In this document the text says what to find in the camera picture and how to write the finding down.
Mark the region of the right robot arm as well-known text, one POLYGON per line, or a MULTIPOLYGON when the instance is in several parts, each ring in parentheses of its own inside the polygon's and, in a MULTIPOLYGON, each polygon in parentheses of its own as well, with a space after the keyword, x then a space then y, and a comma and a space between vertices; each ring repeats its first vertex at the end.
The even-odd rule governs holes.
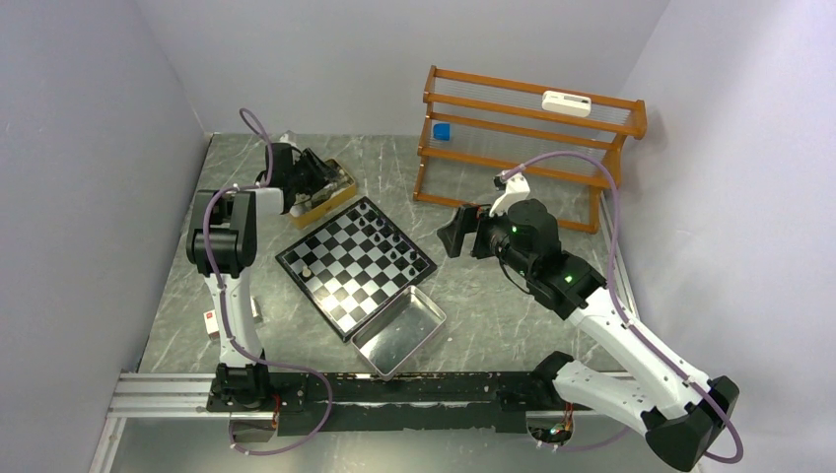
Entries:
POLYGON ((730 432, 738 386, 709 377, 679 357, 608 289, 587 261, 563 249, 555 217, 536 199, 493 215, 487 205, 465 204, 437 231, 448 257, 460 256, 466 235, 471 255, 494 257, 523 277, 525 292, 593 338, 628 373, 628 380, 597 372, 563 353, 536 369, 532 396, 542 407, 580 404, 644 437, 669 467, 691 471, 722 432, 730 432))

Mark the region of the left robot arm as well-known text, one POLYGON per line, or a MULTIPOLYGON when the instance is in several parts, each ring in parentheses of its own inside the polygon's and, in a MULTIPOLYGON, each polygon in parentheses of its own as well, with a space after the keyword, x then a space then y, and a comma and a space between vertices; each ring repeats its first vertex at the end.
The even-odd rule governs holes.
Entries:
POLYGON ((196 193, 186 254, 210 291, 220 337, 212 406, 257 410, 274 398, 250 296, 258 202, 264 200, 271 214, 300 213, 339 178, 339 170, 311 149, 276 142, 266 145, 265 168, 253 182, 196 193))

